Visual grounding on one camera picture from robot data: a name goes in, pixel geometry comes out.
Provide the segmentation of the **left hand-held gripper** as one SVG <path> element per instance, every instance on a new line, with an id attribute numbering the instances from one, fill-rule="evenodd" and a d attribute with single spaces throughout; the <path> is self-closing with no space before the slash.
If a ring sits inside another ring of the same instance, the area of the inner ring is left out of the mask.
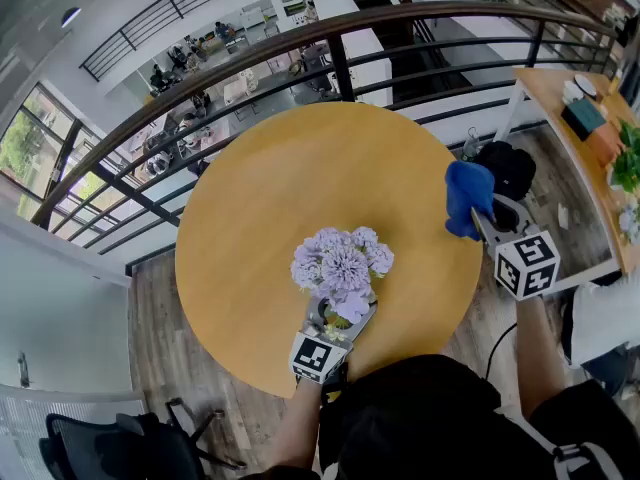
<path id="1" fill-rule="evenodd" d="M 306 309 L 305 321 L 296 333 L 289 356 L 291 372 L 317 384 L 324 384 L 342 365 L 353 349 L 353 343 L 375 315 L 378 302 L 369 309 L 358 323 L 351 323 L 342 333 L 327 334 L 322 329 L 327 321 L 327 298 L 312 296 Z"/>

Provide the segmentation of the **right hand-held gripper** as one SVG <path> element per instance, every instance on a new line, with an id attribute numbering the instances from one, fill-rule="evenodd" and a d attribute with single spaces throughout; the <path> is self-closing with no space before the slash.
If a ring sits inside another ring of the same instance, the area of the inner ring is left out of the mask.
<path id="1" fill-rule="evenodd" d="M 525 206 L 506 196 L 493 195 L 497 229 L 480 210 L 471 216 L 493 261 L 493 277 L 516 300 L 550 290 L 556 282 L 560 254 L 548 231 L 532 223 Z"/>

